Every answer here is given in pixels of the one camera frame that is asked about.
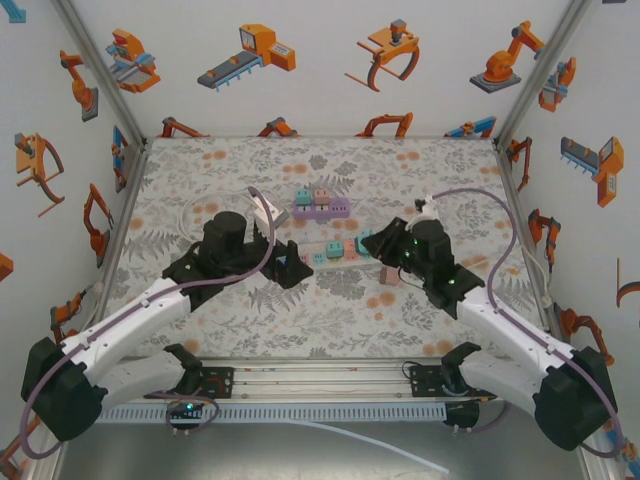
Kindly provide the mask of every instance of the toy block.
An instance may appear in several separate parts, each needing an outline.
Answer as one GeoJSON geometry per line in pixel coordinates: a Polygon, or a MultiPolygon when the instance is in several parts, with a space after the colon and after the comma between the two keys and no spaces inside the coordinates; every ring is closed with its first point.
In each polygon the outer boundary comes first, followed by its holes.
{"type": "Polygon", "coordinates": [[[380,283],[382,285],[390,285],[395,287],[400,283],[400,276],[398,275],[398,269],[387,267],[386,265],[380,270],[380,283]]]}
{"type": "Polygon", "coordinates": [[[327,258],[340,258],[344,256],[344,246],[342,242],[327,243],[327,258]]]}
{"type": "Polygon", "coordinates": [[[351,203],[348,198],[332,198],[329,200],[329,210],[337,218],[348,218],[351,213],[351,203]]]}
{"type": "Polygon", "coordinates": [[[334,218],[349,218],[351,204],[347,198],[331,198],[329,203],[293,206],[293,218],[307,220],[332,220],[334,218]]]}
{"type": "Polygon", "coordinates": [[[362,256],[369,256],[369,250],[366,249],[364,245],[362,245],[362,240],[370,236],[373,232],[369,231],[368,233],[362,233],[356,237],[356,252],[358,252],[362,256]]]}
{"type": "Polygon", "coordinates": [[[311,190],[303,189],[296,191],[296,205],[311,205],[313,201],[313,195],[311,194],[311,190]]]}
{"type": "Polygon", "coordinates": [[[355,252],[356,251],[356,242],[353,240],[345,240],[342,244],[344,246],[345,252],[355,252]]]}
{"type": "Polygon", "coordinates": [[[325,265],[327,263],[327,256],[324,253],[314,253],[311,258],[314,265],[325,265]]]}
{"type": "Polygon", "coordinates": [[[13,272],[13,260],[0,253],[0,282],[13,272]]]}
{"type": "Polygon", "coordinates": [[[313,203],[316,205],[329,205],[330,198],[329,190],[319,188],[313,191],[313,203]]]}
{"type": "Polygon", "coordinates": [[[347,250],[346,252],[344,252],[344,259],[349,262],[353,262],[360,259],[360,255],[358,255],[355,250],[347,250]]]}

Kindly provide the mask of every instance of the orange robot arm illustration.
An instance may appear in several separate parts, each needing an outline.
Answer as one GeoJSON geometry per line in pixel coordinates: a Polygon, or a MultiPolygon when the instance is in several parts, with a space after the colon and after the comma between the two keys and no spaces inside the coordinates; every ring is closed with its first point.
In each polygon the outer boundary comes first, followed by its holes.
{"type": "Polygon", "coordinates": [[[29,170],[29,176],[20,180],[17,185],[21,187],[30,180],[33,180],[42,189],[47,198],[53,202],[52,205],[45,208],[38,214],[38,217],[41,217],[53,207],[64,201],[64,197],[58,197],[55,195],[47,184],[47,182],[53,180],[64,172],[64,166],[62,165],[58,152],[53,148],[53,145],[37,133],[28,137],[25,137],[21,133],[17,133],[15,135],[15,145],[18,149],[16,151],[16,173],[22,173],[29,170]],[[45,151],[49,151],[56,163],[56,167],[58,168],[56,173],[48,177],[44,167],[45,151]]]}
{"type": "Polygon", "coordinates": [[[13,273],[13,260],[0,253],[0,282],[13,273]]]}
{"type": "Polygon", "coordinates": [[[567,338],[571,338],[571,335],[576,333],[582,327],[588,328],[591,330],[591,334],[596,341],[596,345],[598,346],[600,353],[604,356],[607,366],[610,367],[614,364],[615,359],[609,354],[609,350],[607,350],[604,338],[602,337],[602,330],[593,318],[586,315],[578,315],[571,308],[561,310],[557,305],[556,313],[560,320],[560,328],[562,328],[562,332],[567,336],[567,338]]]}
{"type": "Polygon", "coordinates": [[[268,137],[275,132],[279,137],[299,137],[298,132],[292,129],[284,118],[278,117],[272,122],[268,122],[267,126],[258,134],[259,137],[268,137]]]}
{"type": "Polygon", "coordinates": [[[98,89],[87,88],[84,80],[76,70],[77,66],[84,65],[82,58],[80,55],[67,55],[63,50],[60,50],[60,63],[73,78],[71,90],[76,102],[82,107],[82,121],[88,122],[96,118],[98,116],[98,89]]]}
{"type": "Polygon", "coordinates": [[[101,233],[100,230],[95,228],[91,223],[91,208],[93,207],[93,202],[96,202],[100,207],[100,210],[106,215],[107,221],[109,223],[109,228],[113,228],[113,217],[111,216],[111,212],[107,208],[106,203],[104,203],[104,199],[100,192],[96,188],[93,183],[89,184],[89,197],[87,198],[87,202],[84,204],[84,226],[89,232],[89,240],[91,243],[91,248],[94,252],[96,252],[96,263],[97,267],[100,268],[102,263],[104,262],[105,253],[107,251],[107,246],[109,245],[109,238],[111,236],[110,231],[106,230],[104,233],[101,233]]]}
{"type": "Polygon", "coordinates": [[[524,187],[529,183],[529,162],[531,161],[531,137],[527,137],[524,141],[518,143],[516,140],[511,140],[511,145],[507,149],[507,159],[509,164],[513,168],[513,164],[517,163],[520,159],[520,152],[524,150],[524,172],[522,174],[522,181],[518,185],[518,193],[522,191],[524,187]]]}
{"type": "Polygon", "coordinates": [[[372,48],[363,42],[358,42],[358,46],[364,48],[373,55],[371,60],[371,68],[367,75],[367,81],[360,80],[358,77],[345,73],[351,80],[369,87],[374,92],[379,92],[380,89],[376,87],[375,80],[378,70],[383,70],[399,80],[406,80],[413,72],[420,59],[420,47],[418,46],[419,38],[413,33],[407,30],[407,24],[403,20],[396,20],[391,25],[382,30],[378,30],[375,33],[369,35],[369,40],[379,48],[372,48]],[[396,58],[399,55],[405,53],[411,54],[409,64],[401,73],[396,73],[393,70],[385,67],[387,63],[396,58]]]}
{"type": "Polygon", "coordinates": [[[74,330],[70,330],[67,335],[62,332],[62,326],[73,318],[79,311],[82,299],[87,294],[88,289],[75,294],[75,296],[61,307],[51,307],[51,331],[56,340],[56,345],[60,345],[66,337],[73,335],[74,330]]]}
{"type": "Polygon", "coordinates": [[[372,118],[367,123],[364,131],[358,133],[356,137],[373,137],[373,131],[382,123],[397,123],[398,129],[396,130],[396,138],[404,138],[407,134],[407,130],[413,122],[413,113],[409,112],[406,115],[381,115],[379,117],[372,118]]]}
{"type": "Polygon", "coordinates": [[[531,232],[531,238],[533,244],[538,245],[538,242],[542,239],[542,229],[547,228],[547,242],[544,247],[544,256],[549,263],[549,274],[553,270],[553,265],[556,263],[556,241],[558,239],[558,233],[560,233],[561,225],[551,217],[543,217],[540,215],[540,210],[535,209],[529,214],[529,231],[531,232]]]}
{"type": "Polygon", "coordinates": [[[208,137],[209,135],[203,135],[200,132],[194,130],[193,128],[187,127],[184,123],[178,122],[173,117],[167,117],[162,120],[162,133],[158,135],[160,138],[171,138],[173,137],[173,133],[175,130],[182,132],[190,137],[208,137]]]}
{"type": "Polygon", "coordinates": [[[487,69],[469,80],[476,87],[487,93],[497,92],[504,88],[519,83],[521,78],[513,73],[513,66],[518,60],[522,46],[526,45],[534,51],[534,58],[538,58],[544,42],[536,37],[530,30],[531,22],[522,22],[511,31],[513,40],[508,50],[496,52],[487,61],[487,69]]]}

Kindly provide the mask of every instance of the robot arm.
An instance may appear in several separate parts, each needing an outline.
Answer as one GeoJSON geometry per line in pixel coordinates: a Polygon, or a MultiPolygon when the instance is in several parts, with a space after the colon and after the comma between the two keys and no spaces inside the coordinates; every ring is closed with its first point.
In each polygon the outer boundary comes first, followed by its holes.
{"type": "Polygon", "coordinates": [[[563,358],[586,371],[615,409],[603,356],[590,347],[577,351],[551,337],[500,300],[494,307],[484,282],[455,263],[450,238],[429,205],[429,198],[416,201],[416,218],[394,218],[384,230],[362,240],[363,245],[383,264],[417,276],[433,306],[476,328],[515,361],[496,359],[469,342],[459,345],[442,358],[444,390],[459,396],[474,387],[500,395],[534,416],[553,443],[575,449],[609,413],[563,358]]]}
{"type": "Polygon", "coordinates": [[[206,284],[207,280],[261,267],[267,279],[286,289],[313,274],[300,259],[293,241],[284,245],[274,238],[271,255],[265,260],[270,242],[263,228],[270,231],[269,217],[279,221],[284,218],[266,200],[265,205],[269,215],[262,204],[255,210],[251,242],[244,242],[247,221],[242,215],[220,212],[204,225],[203,240],[193,244],[133,301],[135,312],[126,305],[88,330],[65,339],[62,345],[45,338],[31,348],[21,392],[29,402],[41,379],[51,375],[53,365],[77,352],[53,373],[33,403],[35,413],[58,440],[77,437],[106,408],[159,390],[188,395],[200,387],[202,363],[182,345],[170,345],[147,359],[120,361],[153,332],[193,312],[227,285],[206,284]],[[180,288],[191,282],[205,284],[180,288]]]}

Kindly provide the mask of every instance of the pink block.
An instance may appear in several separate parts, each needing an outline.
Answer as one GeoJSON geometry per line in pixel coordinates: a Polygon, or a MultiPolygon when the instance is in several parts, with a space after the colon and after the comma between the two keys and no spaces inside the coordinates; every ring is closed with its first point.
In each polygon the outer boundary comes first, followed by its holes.
{"type": "Polygon", "coordinates": [[[398,269],[391,267],[382,267],[380,270],[380,283],[382,285],[390,285],[395,287],[400,283],[400,277],[398,276],[398,269]]]}
{"type": "Polygon", "coordinates": [[[329,190],[318,189],[313,191],[313,203],[316,205],[329,205],[329,190]]]}

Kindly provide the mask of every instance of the light blue block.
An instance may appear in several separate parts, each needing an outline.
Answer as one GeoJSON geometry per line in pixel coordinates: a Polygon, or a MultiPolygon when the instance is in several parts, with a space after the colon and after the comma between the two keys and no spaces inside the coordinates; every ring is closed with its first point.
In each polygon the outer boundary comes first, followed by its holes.
{"type": "Polygon", "coordinates": [[[327,258],[342,258],[344,256],[344,245],[342,242],[327,243],[327,258]]]}
{"type": "Polygon", "coordinates": [[[311,194],[311,190],[302,189],[296,191],[296,205],[306,206],[311,205],[311,201],[313,200],[313,195],[311,194]]]}
{"type": "Polygon", "coordinates": [[[311,260],[314,265],[326,265],[327,256],[324,253],[314,253],[311,260]]]}

